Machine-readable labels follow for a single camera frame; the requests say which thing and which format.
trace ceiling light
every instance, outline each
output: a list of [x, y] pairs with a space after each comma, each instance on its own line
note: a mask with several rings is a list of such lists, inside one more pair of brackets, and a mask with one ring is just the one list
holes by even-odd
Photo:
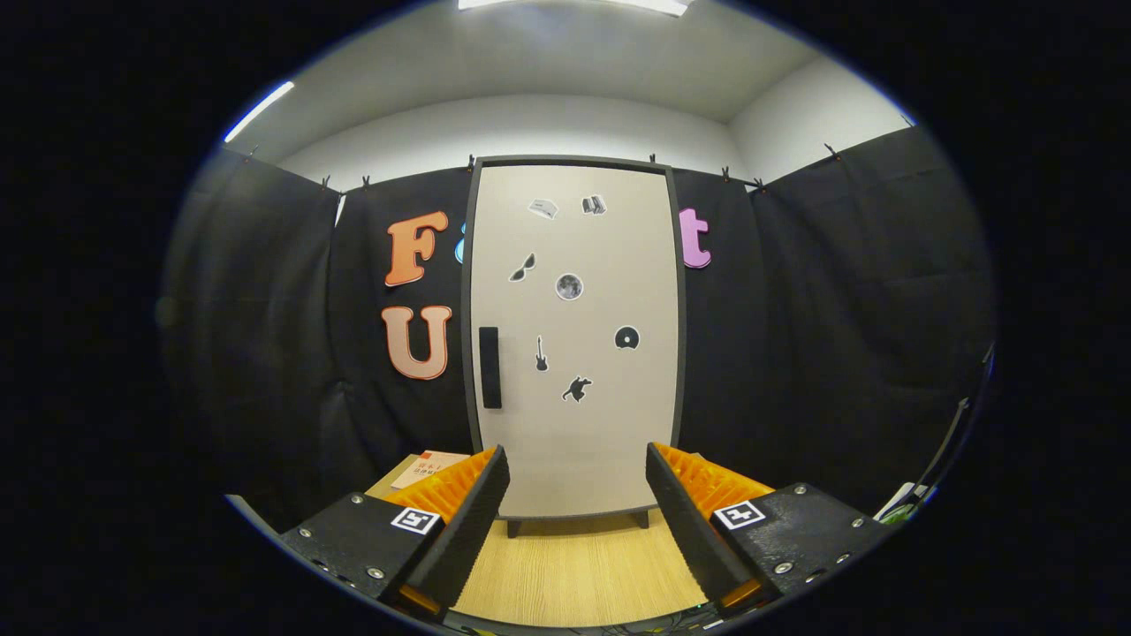
[[262, 102], [259, 102], [258, 106], [251, 109], [251, 112], [244, 115], [243, 119], [240, 120], [240, 123], [235, 124], [235, 128], [233, 128], [232, 131], [227, 134], [227, 137], [224, 137], [224, 143], [227, 144], [228, 141], [234, 139], [235, 136], [239, 135], [240, 131], [243, 130], [243, 128], [251, 122], [251, 120], [256, 119], [256, 115], [267, 110], [267, 106], [271, 105], [271, 103], [274, 103], [275, 100], [278, 100], [279, 97], [285, 95], [287, 91], [292, 88], [294, 88], [294, 83], [292, 81], [287, 81], [283, 86], [276, 88], [274, 93], [264, 98]]
[[[499, 5], [502, 2], [515, 2], [516, 0], [459, 0], [459, 8], [473, 9], [475, 7], [485, 7], [487, 5]], [[604, 0], [605, 2], [614, 2], [616, 5], [628, 5], [630, 7], [639, 7], [641, 9], [650, 9], [653, 11], [659, 11], [662, 14], [667, 14], [670, 16], [680, 17], [683, 11], [688, 10], [688, 5], [691, 0]]]

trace orange foam pad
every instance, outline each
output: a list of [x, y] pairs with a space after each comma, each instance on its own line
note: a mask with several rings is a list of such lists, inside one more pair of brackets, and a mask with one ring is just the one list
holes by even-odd
[[765, 483], [713, 464], [702, 457], [659, 442], [655, 444], [703, 519], [709, 521], [711, 513], [719, 508], [774, 492], [774, 489]]
[[472, 455], [382, 499], [398, 506], [435, 513], [443, 517], [443, 523], [450, 524], [492, 455], [494, 448]]

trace ceiling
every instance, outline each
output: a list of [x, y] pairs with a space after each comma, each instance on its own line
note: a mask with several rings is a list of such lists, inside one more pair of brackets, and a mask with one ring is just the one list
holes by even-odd
[[715, 0], [680, 18], [597, 0], [519, 0], [459, 11], [422, 2], [291, 79], [227, 144], [279, 162], [397, 112], [472, 97], [559, 94], [654, 104], [728, 123], [819, 53]]

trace door frame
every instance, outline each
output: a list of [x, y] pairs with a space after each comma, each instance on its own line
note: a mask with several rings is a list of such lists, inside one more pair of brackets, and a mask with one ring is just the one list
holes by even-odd
[[475, 263], [475, 204], [480, 197], [480, 175], [484, 167], [497, 167], [507, 165], [572, 165], [584, 167], [606, 167], [612, 170], [628, 170], [633, 172], [648, 172], [651, 174], [663, 174], [667, 181], [667, 199], [672, 206], [672, 238], [675, 243], [675, 289], [679, 315], [679, 334], [676, 343], [676, 371], [675, 371], [675, 412], [672, 414], [672, 439], [671, 446], [676, 446], [680, 439], [680, 420], [683, 416], [683, 372], [685, 366], [687, 350], [687, 295], [683, 287], [683, 240], [680, 226], [680, 207], [675, 200], [675, 177], [672, 166], [640, 162], [631, 160], [619, 160], [608, 157], [592, 157], [579, 155], [498, 155], [490, 157], [476, 157], [472, 174], [472, 191], [467, 201], [467, 231], [464, 233], [464, 264], [463, 278], [460, 282], [461, 312], [460, 329], [464, 345], [464, 389], [467, 396], [467, 419], [472, 427], [472, 445], [475, 453], [483, 452], [483, 437], [480, 431], [478, 396], [475, 394], [475, 361], [472, 360], [473, 337], [472, 334], [472, 267]]

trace orange letter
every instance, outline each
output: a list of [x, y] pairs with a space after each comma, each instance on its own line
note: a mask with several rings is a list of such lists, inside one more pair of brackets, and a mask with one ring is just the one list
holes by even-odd
[[421, 318], [428, 324], [429, 358], [424, 362], [413, 358], [412, 350], [408, 349], [408, 321], [413, 319], [413, 310], [407, 307], [389, 307], [381, 311], [392, 367], [409, 378], [431, 380], [440, 377], [448, 368], [447, 325], [448, 318], [451, 318], [451, 309], [425, 307], [421, 309]]
[[[421, 255], [424, 260], [432, 258], [432, 251], [435, 250], [435, 232], [429, 227], [441, 232], [446, 230], [447, 215], [433, 212], [389, 225], [389, 234], [392, 237], [392, 269], [385, 277], [386, 285], [395, 287], [424, 277], [424, 268], [416, 265], [416, 255]], [[422, 230], [420, 237], [416, 235], [417, 230]]]

